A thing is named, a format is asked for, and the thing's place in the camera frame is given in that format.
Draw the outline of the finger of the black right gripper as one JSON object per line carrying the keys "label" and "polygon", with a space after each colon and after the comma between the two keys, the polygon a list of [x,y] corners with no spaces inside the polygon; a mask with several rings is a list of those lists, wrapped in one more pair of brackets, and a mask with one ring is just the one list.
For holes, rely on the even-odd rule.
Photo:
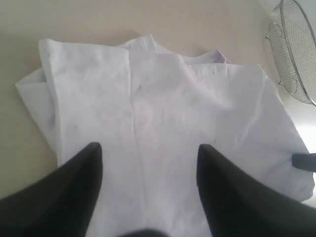
{"label": "finger of the black right gripper", "polygon": [[316,171],[316,153],[313,154],[293,154],[292,165],[305,171]]}

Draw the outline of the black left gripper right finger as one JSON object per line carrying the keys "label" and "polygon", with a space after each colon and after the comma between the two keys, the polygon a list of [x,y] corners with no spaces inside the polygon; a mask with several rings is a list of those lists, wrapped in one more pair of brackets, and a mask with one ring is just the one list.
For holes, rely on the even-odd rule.
{"label": "black left gripper right finger", "polygon": [[286,197],[211,145],[197,155],[197,187],[214,237],[314,237],[316,209]]}

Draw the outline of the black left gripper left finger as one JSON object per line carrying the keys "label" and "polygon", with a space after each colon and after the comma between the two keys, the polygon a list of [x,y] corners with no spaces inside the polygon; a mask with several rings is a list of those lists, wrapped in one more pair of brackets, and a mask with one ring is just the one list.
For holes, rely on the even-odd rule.
{"label": "black left gripper left finger", "polygon": [[38,182],[1,199],[0,235],[85,236],[102,176],[102,148],[93,142]]}

